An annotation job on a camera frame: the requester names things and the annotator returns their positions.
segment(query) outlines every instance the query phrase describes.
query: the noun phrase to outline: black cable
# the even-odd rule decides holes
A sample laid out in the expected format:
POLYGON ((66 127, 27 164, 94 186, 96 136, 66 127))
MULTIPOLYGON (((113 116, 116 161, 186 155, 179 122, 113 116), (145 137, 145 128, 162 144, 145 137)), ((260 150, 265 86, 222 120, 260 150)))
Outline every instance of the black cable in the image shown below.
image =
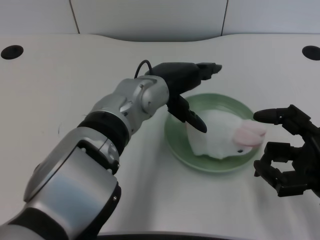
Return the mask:
POLYGON ((134 78, 136 79, 138 77, 138 74, 139 74, 139 71, 140 71, 140 68, 142 67, 143 64, 147 64, 148 65, 148 68, 149 68, 149 75, 153 75, 153 71, 152 71, 152 67, 151 67, 151 64, 148 60, 143 60, 142 62, 140 62, 136 72, 135 72, 135 75, 134 75, 134 78))

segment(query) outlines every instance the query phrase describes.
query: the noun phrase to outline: plush rabbit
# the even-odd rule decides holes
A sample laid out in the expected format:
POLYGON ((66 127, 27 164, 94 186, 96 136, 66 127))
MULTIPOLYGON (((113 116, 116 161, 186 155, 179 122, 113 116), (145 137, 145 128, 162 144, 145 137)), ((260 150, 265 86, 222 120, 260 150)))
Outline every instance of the plush rabbit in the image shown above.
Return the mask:
POLYGON ((197 114, 205 122, 207 133, 186 123, 188 140, 196 156, 208 155, 224 159, 245 155, 264 141, 267 129, 262 123, 243 120, 221 110, 207 110, 197 114))

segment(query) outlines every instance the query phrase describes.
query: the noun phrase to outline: green plate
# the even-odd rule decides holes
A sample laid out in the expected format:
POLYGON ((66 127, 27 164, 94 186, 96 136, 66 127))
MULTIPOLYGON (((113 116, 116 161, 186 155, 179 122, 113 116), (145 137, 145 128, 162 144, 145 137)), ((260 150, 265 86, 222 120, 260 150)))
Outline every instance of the green plate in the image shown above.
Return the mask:
MULTIPOLYGON (((228 96, 206 93, 186 99, 190 109, 195 113, 203 110, 221 110, 235 114, 242 119, 253 120, 254 113, 246 105, 228 96)), ((190 167, 205 172, 224 173, 235 170, 249 162, 259 152, 259 148, 256 147, 245 155, 229 156, 224 159, 216 159, 207 155, 195 156, 188 141, 185 124, 174 119, 171 114, 165 122, 164 135, 174 156, 190 167)))

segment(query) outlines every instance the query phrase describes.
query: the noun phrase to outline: table surface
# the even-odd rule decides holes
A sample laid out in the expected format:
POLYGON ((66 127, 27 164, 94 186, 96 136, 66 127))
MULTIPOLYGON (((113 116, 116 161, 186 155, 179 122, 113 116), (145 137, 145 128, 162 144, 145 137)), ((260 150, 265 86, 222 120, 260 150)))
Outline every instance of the table surface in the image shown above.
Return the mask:
MULTIPOLYGON (((320 62, 302 48, 320 35, 229 35, 197 42, 127 42, 97 35, 0 37, 0 50, 21 45, 13 60, 0 58, 0 224, 23 207, 34 168, 62 137, 140 61, 214 62, 219 74, 184 96, 218 93, 252 111, 294 104, 320 126, 320 62)), ((116 174, 122 197, 102 232, 188 232, 256 240, 320 239, 320 200, 311 192, 277 197, 248 164, 227 174, 194 170, 171 154, 162 107, 131 141, 116 174)), ((280 126, 267 141, 302 145, 280 126)), ((281 165, 281 170, 291 169, 281 165)))

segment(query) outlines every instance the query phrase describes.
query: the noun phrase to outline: white wall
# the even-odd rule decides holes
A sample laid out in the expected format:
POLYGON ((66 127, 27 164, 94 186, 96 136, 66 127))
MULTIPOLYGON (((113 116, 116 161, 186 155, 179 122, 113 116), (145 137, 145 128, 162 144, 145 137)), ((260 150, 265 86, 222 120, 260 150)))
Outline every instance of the white wall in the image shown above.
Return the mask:
POLYGON ((196 41, 221 35, 227 0, 71 0, 82 34, 128 41, 196 41))
POLYGON ((229 0, 223 35, 320 34, 320 0, 229 0))
POLYGON ((77 32, 69 0, 0 0, 0 35, 77 32))
MULTIPOLYGON (((320 0, 228 0, 228 5, 227 0, 71 3, 81 34, 129 41, 196 41, 221 32, 320 34, 320 0)), ((77 32, 70 0, 0 0, 0 35, 77 32)))

